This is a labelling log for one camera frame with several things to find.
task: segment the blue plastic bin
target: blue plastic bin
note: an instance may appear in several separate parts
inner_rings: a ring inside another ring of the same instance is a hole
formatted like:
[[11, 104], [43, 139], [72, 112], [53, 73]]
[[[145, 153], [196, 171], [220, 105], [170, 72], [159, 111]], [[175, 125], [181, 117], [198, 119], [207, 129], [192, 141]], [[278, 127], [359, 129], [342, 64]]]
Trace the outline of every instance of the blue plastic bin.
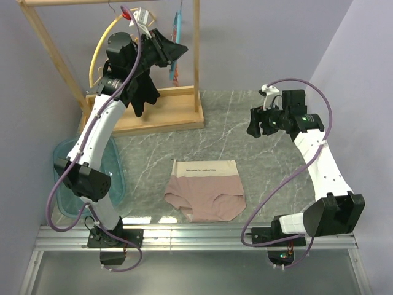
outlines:
[[[55, 162], [58, 157], [65, 159], [70, 150], [77, 143], [77, 140], [78, 137], [60, 143], [53, 152], [53, 162]], [[99, 170], [111, 177], [112, 182], [109, 189], [109, 197], [111, 198], [112, 204], [117, 206], [124, 199], [125, 181], [119, 152], [117, 151], [117, 146], [113, 138], [109, 138], [106, 144]], [[53, 172], [56, 182], [59, 176], [55, 170], [53, 170]], [[83, 201], [75, 196], [72, 190], [68, 189], [63, 183], [60, 184], [56, 191], [56, 199], [60, 212], [70, 218], [75, 218], [84, 204]], [[85, 217], [88, 215], [90, 215], [90, 212], [88, 209], [85, 209], [82, 216]]]

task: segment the wall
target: wall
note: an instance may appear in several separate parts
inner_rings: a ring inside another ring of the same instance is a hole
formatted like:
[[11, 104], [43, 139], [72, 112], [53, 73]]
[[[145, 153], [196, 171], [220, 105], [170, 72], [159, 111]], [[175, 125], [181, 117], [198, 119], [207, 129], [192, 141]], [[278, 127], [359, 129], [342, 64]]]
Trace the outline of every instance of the wall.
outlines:
[[[355, 235], [373, 292], [383, 295], [393, 289], [392, 10], [390, 0], [355, 0], [311, 80], [332, 104], [336, 162], [365, 197]], [[308, 93], [326, 119], [321, 99]]]
[[[287, 76], [311, 78], [351, 2], [201, 0], [200, 87], [249, 90]], [[162, 0], [127, 5], [152, 11], [160, 31], [170, 37], [179, 4], [180, 0]], [[112, 6], [119, 14], [120, 5]], [[190, 51], [179, 61], [179, 81], [192, 85], [192, 0], [184, 0], [183, 6], [182, 43]], [[94, 4], [40, 7], [38, 12], [88, 89], [91, 56], [114, 19], [113, 11], [107, 4]], [[122, 21], [115, 30], [130, 31], [128, 22]], [[105, 58], [102, 50], [98, 65]], [[154, 68], [152, 76], [157, 87], [171, 87], [168, 68]]]
[[0, 36], [0, 289], [14, 295], [44, 222], [53, 149], [80, 111], [15, 1], [0, 3]]

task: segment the wooden base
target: wooden base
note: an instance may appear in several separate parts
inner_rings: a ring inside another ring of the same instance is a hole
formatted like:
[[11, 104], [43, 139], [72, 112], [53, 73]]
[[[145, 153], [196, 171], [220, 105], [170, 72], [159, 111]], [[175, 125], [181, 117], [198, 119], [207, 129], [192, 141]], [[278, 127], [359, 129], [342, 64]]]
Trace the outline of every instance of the wooden base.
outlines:
[[[135, 116], [132, 105], [117, 122], [112, 136], [130, 136], [145, 133], [171, 132], [204, 127], [201, 98], [198, 98], [199, 112], [195, 112], [194, 86], [158, 89], [161, 97], [155, 105], [145, 103], [142, 117]], [[87, 95], [86, 100], [93, 106], [96, 95]], [[83, 115], [81, 128], [88, 117]]]

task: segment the beige underwear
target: beige underwear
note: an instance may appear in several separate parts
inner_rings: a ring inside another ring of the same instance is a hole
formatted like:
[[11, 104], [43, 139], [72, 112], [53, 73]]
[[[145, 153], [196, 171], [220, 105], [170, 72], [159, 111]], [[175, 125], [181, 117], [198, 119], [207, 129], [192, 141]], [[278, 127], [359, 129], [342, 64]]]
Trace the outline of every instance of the beige underwear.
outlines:
[[246, 207], [234, 160], [175, 160], [164, 198], [190, 222], [230, 221]]

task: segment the red object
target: red object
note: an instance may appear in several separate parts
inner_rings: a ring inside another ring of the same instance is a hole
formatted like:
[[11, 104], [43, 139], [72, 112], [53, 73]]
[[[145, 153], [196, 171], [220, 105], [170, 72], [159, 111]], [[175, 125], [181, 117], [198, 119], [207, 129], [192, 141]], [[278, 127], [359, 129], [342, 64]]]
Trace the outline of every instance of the red object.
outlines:
[[123, 18], [125, 18], [126, 20], [131, 20], [131, 16], [128, 12], [123, 12]]

